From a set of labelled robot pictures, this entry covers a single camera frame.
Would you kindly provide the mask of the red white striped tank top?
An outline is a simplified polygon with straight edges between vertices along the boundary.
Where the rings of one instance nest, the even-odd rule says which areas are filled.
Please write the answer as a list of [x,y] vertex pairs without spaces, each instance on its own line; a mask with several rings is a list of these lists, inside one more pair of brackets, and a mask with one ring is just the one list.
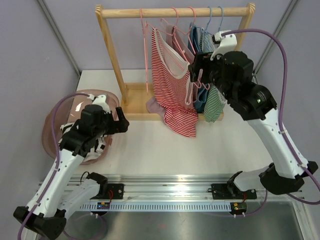
[[151,32],[152,87],[158,105],[164,108],[164,123],[184,137],[196,137],[198,113],[193,105],[189,63],[166,41],[161,32]]

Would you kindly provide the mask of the black white striped tank top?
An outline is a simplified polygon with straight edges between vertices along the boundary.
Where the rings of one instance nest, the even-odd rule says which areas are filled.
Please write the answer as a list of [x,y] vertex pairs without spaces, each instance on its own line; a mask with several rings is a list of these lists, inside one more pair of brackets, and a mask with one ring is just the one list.
[[[70,131],[74,123],[75,122],[68,122],[66,124],[62,124],[60,126],[60,130],[62,131],[62,134]],[[112,136],[108,136],[108,135],[104,135],[98,138],[95,141],[95,145],[90,149],[90,152],[88,152],[86,157],[84,158],[82,165],[95,163],[99,159],[101,159],[103,156],[105,156],[108,152],[109,147],[112,144],[112,141],[113,141]]]

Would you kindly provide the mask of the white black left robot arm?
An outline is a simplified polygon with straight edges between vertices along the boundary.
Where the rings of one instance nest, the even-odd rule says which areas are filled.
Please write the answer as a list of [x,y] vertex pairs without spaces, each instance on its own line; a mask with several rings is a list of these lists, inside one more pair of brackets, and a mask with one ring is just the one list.
[[118,119],[102,106],[89,104],[80,118],[62,135],[56,158],[37,193],[26,206],[18,206],[13,216],[27,228],[49,240],[57,239],[67,220],[91,198],[103,199],[108,194],[107,177],[91,172],[86,180],[65,199],[62,195],[74,171],[84,161],[99,137],[125,133],[130,125],[121,107]]

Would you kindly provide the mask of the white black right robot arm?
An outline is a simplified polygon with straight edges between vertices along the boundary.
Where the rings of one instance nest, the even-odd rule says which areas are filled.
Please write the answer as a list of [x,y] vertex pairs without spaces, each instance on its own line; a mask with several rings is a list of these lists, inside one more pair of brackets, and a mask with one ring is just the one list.
[[198,52],[189,65],[191,81],[211,84],[227,104],[247,122],[259,136],[272,163],[262,169],[239,171],[227,182],[227,193],[239,198],[245,191],[263,187],[274,195],[295,193],[304,178],[314,174],[318,165],[304,157],[295,158],[298,150],[280,126],[279,110],[271,92],[252,81],[254,63],[241,51],[214,55]]

